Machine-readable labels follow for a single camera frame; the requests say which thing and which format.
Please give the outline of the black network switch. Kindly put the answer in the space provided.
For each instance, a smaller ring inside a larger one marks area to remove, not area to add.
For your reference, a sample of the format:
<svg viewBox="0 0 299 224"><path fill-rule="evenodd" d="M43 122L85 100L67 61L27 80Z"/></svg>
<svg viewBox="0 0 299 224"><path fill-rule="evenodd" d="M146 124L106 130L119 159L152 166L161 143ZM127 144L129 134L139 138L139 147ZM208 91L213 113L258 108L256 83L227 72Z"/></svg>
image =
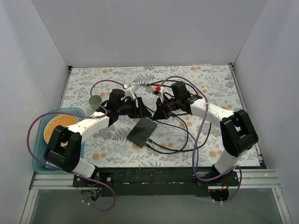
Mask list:
<svg viewBox="0 0 299 224"><path fill-rule="evenodd" d="M142 148L156 129L157 124L148 118L140 119L127 136L127 140Z"/></svg>

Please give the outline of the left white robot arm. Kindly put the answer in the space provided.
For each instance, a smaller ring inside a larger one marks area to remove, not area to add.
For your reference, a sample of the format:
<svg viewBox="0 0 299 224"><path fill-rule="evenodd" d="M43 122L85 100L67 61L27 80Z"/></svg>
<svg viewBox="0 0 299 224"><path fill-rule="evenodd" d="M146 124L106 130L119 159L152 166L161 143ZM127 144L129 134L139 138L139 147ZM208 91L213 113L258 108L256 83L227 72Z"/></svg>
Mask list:
<svg viewBox="0 0 299 224"><path fill-rule="evenodd" d="M74 125L54 128L47 144L44 159L67 173L83 176L83 181L90 187L99 183L99 174L95 166L81 158L81 145L96 132L110 127L119 116L127 115L131 119L151 116L141 97L113 89L109 100L100 105L90 118Z"/></svg>

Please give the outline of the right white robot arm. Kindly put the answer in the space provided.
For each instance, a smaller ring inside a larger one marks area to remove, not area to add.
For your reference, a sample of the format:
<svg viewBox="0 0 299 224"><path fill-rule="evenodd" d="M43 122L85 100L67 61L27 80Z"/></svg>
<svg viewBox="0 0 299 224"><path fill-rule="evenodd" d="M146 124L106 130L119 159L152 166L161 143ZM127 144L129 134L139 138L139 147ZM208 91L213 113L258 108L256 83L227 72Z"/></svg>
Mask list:
<svg viewBox="0 0 299 224"><path fill-rule="evenodd" d="M182 81L172 84L171 90L173 97L166 98L162 86L154 89L153 93L159 97L153 120L168 119L172 111L182 110L201 117L203 123L208 121L220 128L224 146L221 156L208 176L200 177L196 170L193 170L193 175L202 182L213 182L219 186L224 184L228 180L228 173L237 168L242 155L258 142L258 135L248 113L245 110L233 112L210 104L204 93L200 91L192 95Z"/></svg>

